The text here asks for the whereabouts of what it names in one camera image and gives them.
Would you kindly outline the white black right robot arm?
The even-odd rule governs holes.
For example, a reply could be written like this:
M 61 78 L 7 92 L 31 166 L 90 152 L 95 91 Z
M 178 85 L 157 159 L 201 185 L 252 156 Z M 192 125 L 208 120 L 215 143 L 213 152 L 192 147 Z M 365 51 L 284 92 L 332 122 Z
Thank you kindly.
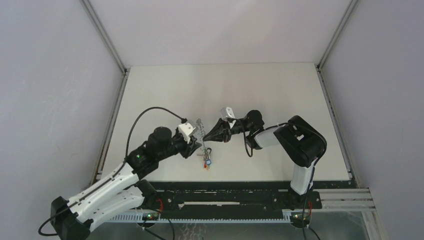
M 238 119 L 228 113 L 222 120 L 230 136 L 243 134 L 249 156 L 253 155 L 254 150 L 282 146 L 294 163 L 289 203 L 295 208 L 302 208 L 308 203 L 307 192 L 313 186 L 315 165 L 327 149 L 327 141 L 323 135 L 299 115 L 267 128 L 264 127 L 263 116 L 258 110 L 251 110 L 245 117 Z

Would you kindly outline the round key organizer with rings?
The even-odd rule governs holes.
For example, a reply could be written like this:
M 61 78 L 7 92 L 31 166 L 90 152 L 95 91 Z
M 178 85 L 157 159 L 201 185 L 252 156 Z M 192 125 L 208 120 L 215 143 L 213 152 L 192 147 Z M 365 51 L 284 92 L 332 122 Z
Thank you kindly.
M 195 136 L 197 138 L 197 141 L 200 144 L 202 144 L 203 146 L 205 146 L 205 143 L 204 143 L 204 139 L 203 138 L 206 135 L 206 132 L 205 132 L 205 128 L 204 128 L 204 125 L 202 123 L 202 120 L 200 118 L 198 118 L 195 121 L 195 126 L 197 128 L 196 133 L 195 133 Z

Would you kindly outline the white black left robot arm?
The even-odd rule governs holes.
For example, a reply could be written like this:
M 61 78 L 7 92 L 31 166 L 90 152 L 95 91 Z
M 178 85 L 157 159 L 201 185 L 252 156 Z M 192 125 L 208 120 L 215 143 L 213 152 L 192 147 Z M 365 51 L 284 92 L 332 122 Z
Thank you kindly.
M 51 203 L 50 224 L 61 240 L 85 240 L 109 218 L 142 206 L 153 207 L 157 196 L 152 186 L 138 187 L 145 177 L 159 167 L 159 162 L 180 154 L 190 157 L 201 144 L 194 136 L 196 128 L 189 122 L 178 125 L 175 132 L 157 127 L 138 148 L 129 153 L 105 178 L 77 195 L 57 197 Z

